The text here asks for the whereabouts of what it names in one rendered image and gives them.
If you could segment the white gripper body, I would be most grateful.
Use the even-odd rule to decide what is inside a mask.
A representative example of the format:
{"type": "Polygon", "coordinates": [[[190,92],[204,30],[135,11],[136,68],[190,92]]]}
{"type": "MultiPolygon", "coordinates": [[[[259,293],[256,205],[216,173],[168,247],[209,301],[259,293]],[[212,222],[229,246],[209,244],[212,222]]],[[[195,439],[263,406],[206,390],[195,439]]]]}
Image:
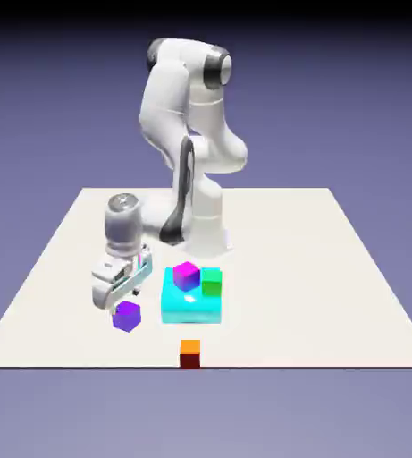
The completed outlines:
{"type": "Polygon", "coordinates": [[[106,254],[91,271],[94,305],[101,310],[112,309],[125,295],[140,289],[152,268],[152,251],[147,245],[128,258],[106,254]]]}

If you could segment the small purple cube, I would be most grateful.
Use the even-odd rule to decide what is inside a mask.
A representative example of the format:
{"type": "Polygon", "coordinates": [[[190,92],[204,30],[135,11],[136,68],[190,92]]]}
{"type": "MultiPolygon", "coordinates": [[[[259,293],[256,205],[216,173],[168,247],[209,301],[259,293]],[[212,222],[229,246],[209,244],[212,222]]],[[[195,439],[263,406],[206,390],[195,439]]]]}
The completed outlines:
{"type": "Polygon", "coordinates": [[[131,301],[122,301],[112,315],[113,326],[124,332],[131,332],[141,322],[140,306],[131,301]]]}

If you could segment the small magenta cube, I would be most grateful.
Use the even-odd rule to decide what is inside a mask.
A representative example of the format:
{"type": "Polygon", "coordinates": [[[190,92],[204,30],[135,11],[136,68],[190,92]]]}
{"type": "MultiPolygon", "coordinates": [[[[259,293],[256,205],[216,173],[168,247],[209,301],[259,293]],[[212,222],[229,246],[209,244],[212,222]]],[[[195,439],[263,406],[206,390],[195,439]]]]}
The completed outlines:
{"type": "Polygon", "coordinates": [[[200,285],[200,268],[185,261],[172,268],[173,283],[183,292],[193,290],[200,285]]]}

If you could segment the small green cube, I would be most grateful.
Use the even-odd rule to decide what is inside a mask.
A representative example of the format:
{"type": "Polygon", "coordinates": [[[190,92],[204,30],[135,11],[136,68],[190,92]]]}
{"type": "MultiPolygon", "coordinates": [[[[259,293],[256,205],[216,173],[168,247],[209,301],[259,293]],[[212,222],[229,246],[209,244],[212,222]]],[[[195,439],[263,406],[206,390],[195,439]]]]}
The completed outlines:
{"type": "Polygon", "coordinates": [[[207,297],[222,295],[223,273],[219,267],[204,267],[201,269],[201,290],[207,297]]]}

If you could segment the small orange cube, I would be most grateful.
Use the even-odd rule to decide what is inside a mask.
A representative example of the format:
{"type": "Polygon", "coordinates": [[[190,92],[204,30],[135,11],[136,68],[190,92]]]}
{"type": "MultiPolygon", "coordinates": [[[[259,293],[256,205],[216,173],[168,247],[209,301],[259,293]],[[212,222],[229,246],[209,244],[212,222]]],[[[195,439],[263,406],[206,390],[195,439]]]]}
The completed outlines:
{"type": "Polygon", "coordinates": [[[180,342],[179,363],[181,369],[199,369],[200,341],[195,339],[182,339],[180,342]]]}

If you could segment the large cyan box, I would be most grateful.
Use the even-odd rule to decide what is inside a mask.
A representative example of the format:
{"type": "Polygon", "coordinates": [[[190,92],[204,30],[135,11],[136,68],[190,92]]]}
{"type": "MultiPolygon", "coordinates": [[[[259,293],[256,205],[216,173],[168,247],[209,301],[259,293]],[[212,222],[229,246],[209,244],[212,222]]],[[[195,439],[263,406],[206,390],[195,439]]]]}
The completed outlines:
{"type": "Polygon", "coordinates": [[[207,297],[199,287],[183,292],[172,280],[172,268],[164,270],[161,292],[161,318],[165,324],[220,324],[222,321],[222,295],[207,297]]]}

